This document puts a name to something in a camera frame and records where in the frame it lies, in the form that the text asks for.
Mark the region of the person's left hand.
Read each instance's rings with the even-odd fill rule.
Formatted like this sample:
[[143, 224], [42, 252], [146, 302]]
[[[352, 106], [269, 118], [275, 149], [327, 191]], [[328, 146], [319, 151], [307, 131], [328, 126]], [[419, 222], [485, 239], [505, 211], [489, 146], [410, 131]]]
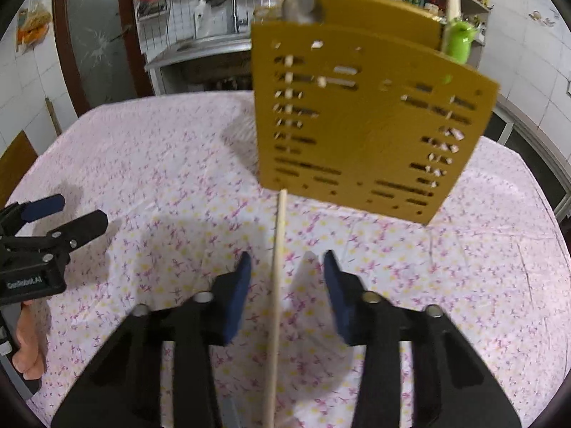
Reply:
[[16, 371], [22, 373], [25, 380], [36, 381], [45, 373], [44, 355], [36, 330], [34, 315], [31, 310], [32, 300], [21, 305], [19, 320], [15, 329], [15, 338], [19, 341], [19, 350], [12, 357]]

